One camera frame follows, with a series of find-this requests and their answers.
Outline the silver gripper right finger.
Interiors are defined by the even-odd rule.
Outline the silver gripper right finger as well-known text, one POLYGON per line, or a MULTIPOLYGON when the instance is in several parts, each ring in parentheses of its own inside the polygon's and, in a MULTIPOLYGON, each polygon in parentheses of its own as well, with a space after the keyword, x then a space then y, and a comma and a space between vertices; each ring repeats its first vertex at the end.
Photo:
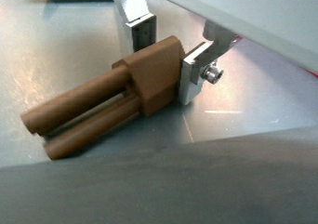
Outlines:
POLYGON ((187 105, 200 94, 203 83, 218 83, 223 70, 218 67, 218 58, 239 42, 239 36, 207 20, 203 26, 204 42, 186 54, 182 63, 179 81, 179 101, 187 105))

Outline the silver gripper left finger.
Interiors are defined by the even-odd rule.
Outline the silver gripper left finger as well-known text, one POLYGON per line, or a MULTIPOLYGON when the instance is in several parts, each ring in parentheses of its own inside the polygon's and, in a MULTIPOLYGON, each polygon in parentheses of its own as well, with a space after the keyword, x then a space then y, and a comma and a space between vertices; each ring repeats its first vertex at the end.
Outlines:
POLYGON ((156 42, 156 16, 150 13, 147 0, 115 0, 123 21, 131 52, 156 42))

